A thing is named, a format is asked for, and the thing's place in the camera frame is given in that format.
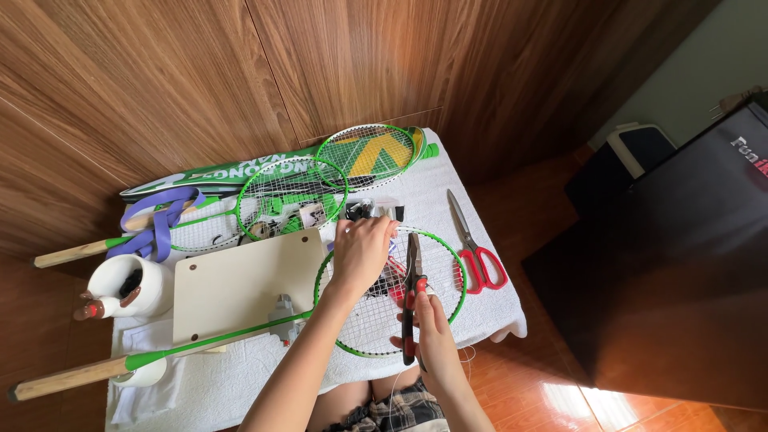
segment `grey wall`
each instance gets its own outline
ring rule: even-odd
[[[590,140],[598,148],[616,125],[661,127],[677,146],[711,125],[725,96],[768,86],[768,1],[723,0]]]

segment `plaid skirt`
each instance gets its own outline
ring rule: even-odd
[[[392,398],[392,413],[389,398]],[[342,423],[332,424],[325,432],[400,432],[430,420],[445,418],[440,405],[419,378],[412,386],[392,396],[357,407]]]

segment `person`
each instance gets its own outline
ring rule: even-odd
[[[440,300],[426,293],[415,299],[414,323],[420,329],[415,354],[421,367],[411,367],[399,377],[342,384],[317,395],[341,327],[379,277],[397,225],[387,217],[338,222],[333,278],[239,432],[494,430],[464,375]],[[402,347],[399,337],[391,341]]]

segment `red scissors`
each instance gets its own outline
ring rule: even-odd
[[[478,282],[475,289],[467,290],[467,294],[480,294],[480,291],[482,291],[482,289],[485,287],[491,288],[492,290],[498,290],[499,288],[506,285],[509,281],[507,273],[502,267],[502,262],[499,261],[498,258],[488,249],[478,246],[475,241],[472,240],[472,235],[469,234],[469,227],[467,226],[466,219],[464,219],[462,208],[458,206],[456,197],[453,196],[453,192],[451,192],[450,189],[448,189],[448,199],[451,201],[453,214],[456,216],[456,220],[458,221],[458,226],[460,229],[459,234],[462,236],[462,242],[465,245],[465,249],[458,253],[458,257],[466,258],[466,260],[469,262],[469,268],[472,270],[472,273],[475,275],[475,279]],[[488,276],[488,268],[485,266],[485,261],[483,261],[483,256],[491,258],[491,260],[496,265],[498,273],[502,277],[502,281],[498,285],[491,282],[491,278]],[[475,260],[480,262],[480,270],[482,270],[482,273],[478,270],[478,265]]]

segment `white board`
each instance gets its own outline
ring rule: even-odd
[[[315,278],[325,258],[316,228],[187,258],[176,264],[174,346],[264,324],[280,294],[294,314],[312,309]],[[264,329],[185,351],[188,355],[269,333]]]

